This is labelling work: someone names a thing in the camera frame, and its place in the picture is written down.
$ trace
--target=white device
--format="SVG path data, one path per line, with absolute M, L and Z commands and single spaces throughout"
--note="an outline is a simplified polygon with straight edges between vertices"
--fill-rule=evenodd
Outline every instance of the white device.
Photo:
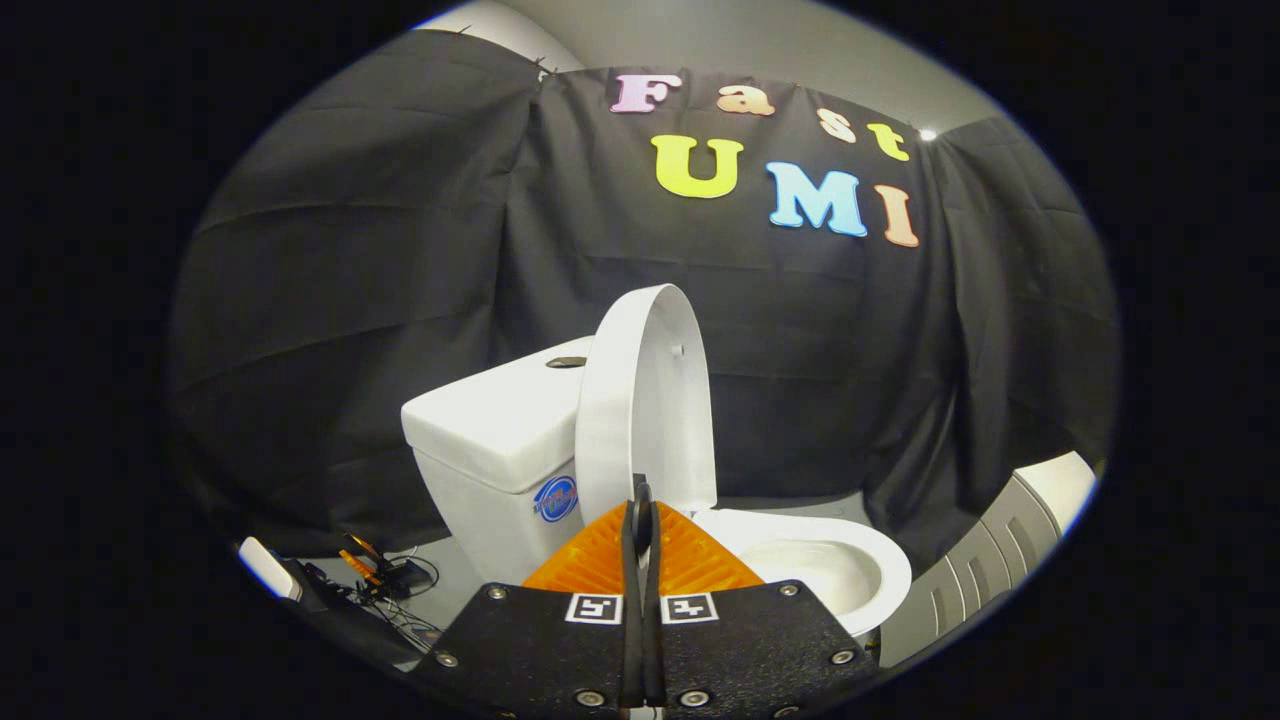
M 298 580 L 253 536 L 244 538 L 238 555 L 241 562 L 276 597 L 287 597 L 294 602 L 302 597 Z

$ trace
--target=gray wall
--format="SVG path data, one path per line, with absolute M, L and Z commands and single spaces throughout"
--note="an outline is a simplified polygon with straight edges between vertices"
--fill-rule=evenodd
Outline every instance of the gray wall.
M 538 23 L 585 67 L 740 70 L 796 82 L 937 132 L 1004 114 L 941 64 L 812 0 L 502 3 Z

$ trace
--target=toilet tank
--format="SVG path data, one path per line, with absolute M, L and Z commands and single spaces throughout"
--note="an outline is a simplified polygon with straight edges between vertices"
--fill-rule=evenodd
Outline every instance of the toilet tank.
M 404 439 L 462 552 L 486 582 L 522 584 L 582 529 L 573 468 L 579 338 L 420 395 Z

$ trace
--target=blue letter m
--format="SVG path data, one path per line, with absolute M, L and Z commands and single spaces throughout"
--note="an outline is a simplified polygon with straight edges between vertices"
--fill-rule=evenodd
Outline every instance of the blue letter m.
M 803 225 L 804 219 L 796 211 L 799 202 L 809 224 L 815 228 L 822 227 L 829 209 L 828 228 L 841 234 L 867 234 L 867 225 L 858 215 L 858 178 L 854 176 L 832 170 L 822 179 L 822 187 L 814 187 L 804 170 L 792 163 L 765 163 L 764 169 L 773 173 L 778 183 L 778 209 L 769 215 L 773 224 L 788 228 Z

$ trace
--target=blue circular logo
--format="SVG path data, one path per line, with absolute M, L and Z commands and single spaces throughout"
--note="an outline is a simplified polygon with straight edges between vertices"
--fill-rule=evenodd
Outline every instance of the blue circular logo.
M 564 518 L 575 507 L 577 507 L 577 486 L 568 475 L 547 480 L 534 496 L 534 512 L 541 515 L 543 520 L 548 523 Z

